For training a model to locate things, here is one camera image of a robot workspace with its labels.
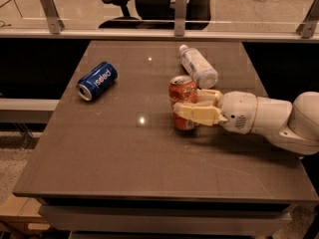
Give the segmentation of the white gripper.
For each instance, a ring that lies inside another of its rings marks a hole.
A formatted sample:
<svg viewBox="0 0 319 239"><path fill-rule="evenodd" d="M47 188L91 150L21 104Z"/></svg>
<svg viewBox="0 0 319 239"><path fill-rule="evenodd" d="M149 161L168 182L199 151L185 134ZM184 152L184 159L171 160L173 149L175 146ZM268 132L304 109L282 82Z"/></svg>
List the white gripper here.
<svg viewBox="0 0 319 239"><path fill-rule="evenodd" d="M172 110L179 117L199 124L220 124L224 129L240 134L251 131L257 109L256 95L244 92L222 95L218 90L202 89L197 91L197 100L211 102L212 105L176 103Z"/></svg>

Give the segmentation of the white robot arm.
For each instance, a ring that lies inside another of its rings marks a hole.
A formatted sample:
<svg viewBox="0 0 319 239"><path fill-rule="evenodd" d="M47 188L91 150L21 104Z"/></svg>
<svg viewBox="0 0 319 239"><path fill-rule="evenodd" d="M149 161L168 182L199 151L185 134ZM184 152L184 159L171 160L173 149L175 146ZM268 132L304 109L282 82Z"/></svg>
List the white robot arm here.
<svg viewBox="0 0 319 239"><path fill-rule="evenodd" d="M251 93L199 90L198 101L176 103L172 110L195 123L263 136L273 145L302 155L319 152L319 95L306 92L294 102Z"/></svg>

